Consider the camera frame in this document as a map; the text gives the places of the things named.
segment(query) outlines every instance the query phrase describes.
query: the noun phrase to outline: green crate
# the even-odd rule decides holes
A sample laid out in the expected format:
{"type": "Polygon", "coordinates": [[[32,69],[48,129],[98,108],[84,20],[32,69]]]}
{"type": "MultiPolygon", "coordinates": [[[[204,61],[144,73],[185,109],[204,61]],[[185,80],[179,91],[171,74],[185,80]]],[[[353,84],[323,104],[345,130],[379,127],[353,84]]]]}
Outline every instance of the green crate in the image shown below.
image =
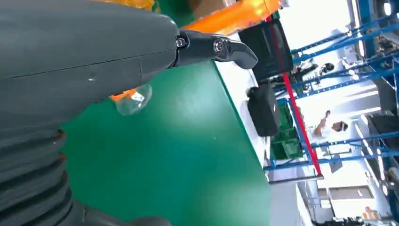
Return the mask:
{"type": "Polygon", "coordinates": [[[272,142],[271,154],[276,160],[296,159],[301,158],[303,155],[302,148],[297,138],[272,142]]]}
{"type": "Polygon", "coordinates": [[[284,141],[298,139],[298,133],[294,127],[289,129],[280,129],[278,135],[276,135],[273,140],[275,141],[284,141]]]}
{"type": "Polygon", "coordinates": [[[288,104],[280,105],[280,130],[293,127],[293,118],[288,108],[288,104]]]}

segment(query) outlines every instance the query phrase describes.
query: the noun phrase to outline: ceiling light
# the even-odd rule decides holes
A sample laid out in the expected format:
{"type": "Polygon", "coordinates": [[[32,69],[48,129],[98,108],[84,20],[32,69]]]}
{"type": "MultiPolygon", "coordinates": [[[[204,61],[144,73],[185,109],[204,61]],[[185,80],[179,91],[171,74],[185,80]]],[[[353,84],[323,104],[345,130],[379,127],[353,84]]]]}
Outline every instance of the ceiling light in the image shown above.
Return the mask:
{"type": "Polygon", "coordinates": [[[390,3],[384,3],[384,12],[387,16],[391,15],[391,4],[390,3]]]}
{"type": "Polygon", "coordinates": [[[362,118],[364,124],[368,125],[368,120],[367,120],[366,116],[362,114],[360,117],[362,118]]]}
{"type": "Polygon", "coordinates": [[[353,78],[353,80],[359,80],[360,79],[359,75],[357,75],[357,74],[352,75],[352,78],[353,78]]]}
{"type": "Polygon", "coordinates": [[[352,0],[353,14],[355,16],[355,26],[360,26],[359,14],[358,14],[358,4],[356,0],[352,0]]]}
{"type": "Polygon", "coordinates": [[[363,41],[359,41],[359,53],[362,57],[364,57],[364,46],[363,41]]]}
{"type": "Polygon", "coordinates": [[[383,192],[385,196],[388,195],[388,188],[385,185],[383,185],[383,192]]]}

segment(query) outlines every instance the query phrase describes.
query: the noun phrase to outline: orange box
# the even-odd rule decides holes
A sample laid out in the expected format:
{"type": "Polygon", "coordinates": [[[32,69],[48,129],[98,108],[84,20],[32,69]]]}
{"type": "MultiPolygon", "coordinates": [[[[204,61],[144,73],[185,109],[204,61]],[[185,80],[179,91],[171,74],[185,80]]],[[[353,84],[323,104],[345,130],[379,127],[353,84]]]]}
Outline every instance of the orange box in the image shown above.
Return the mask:
{"type": "Polygon", "coordinates": [[[266,19],[279,8],[279,0],[241,0],[198,19],[184,29],[228,35],[266,19]]]}

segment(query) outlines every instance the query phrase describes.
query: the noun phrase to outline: clear plastic bag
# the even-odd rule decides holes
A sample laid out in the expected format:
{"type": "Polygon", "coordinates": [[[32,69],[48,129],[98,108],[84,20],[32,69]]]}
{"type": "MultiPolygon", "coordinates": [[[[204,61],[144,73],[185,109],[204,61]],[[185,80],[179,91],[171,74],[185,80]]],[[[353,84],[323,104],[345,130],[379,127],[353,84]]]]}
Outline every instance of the clear plastic bag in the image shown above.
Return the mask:
{"type": "Polygon", "coordinates": [[[119,98],[111,99],[115,102],[117,111],[123,115],[133,115],[143,109],[152,97],[152,87],[148,84],[136,89],[125,91],[118,95],[119,98]]]}

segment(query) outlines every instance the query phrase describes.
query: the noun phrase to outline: orange object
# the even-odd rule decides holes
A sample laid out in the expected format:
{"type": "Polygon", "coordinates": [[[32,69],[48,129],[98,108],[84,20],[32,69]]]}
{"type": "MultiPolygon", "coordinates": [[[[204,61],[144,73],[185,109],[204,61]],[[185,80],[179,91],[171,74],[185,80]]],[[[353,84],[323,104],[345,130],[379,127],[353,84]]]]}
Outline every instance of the orange object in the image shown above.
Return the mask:
{"type": "Polygon", "coordinates": [[[136,8],[143,8],[148,11],[151,11],[153,5],[155,4],[154,0],[97,0],[97,1],[116,3],[125,6],[133,6],[136,8]]]}
{"type": "Polygon", "coordinates": [[[279,7],[279,0],[241,0],[185,26],[184,29],[228,35],[264,20],[279,7]]]}
{"type": "Polygon", "coordinates": [[[123,93],[119,94],[119,95],[112,95],[110,96],[111,100],[117,102],[122,100],[123,98],[127,97],[127,98],[132,98],[132,96],[136,93],[136,89],[129,89],[124,91],[123,93]]]}

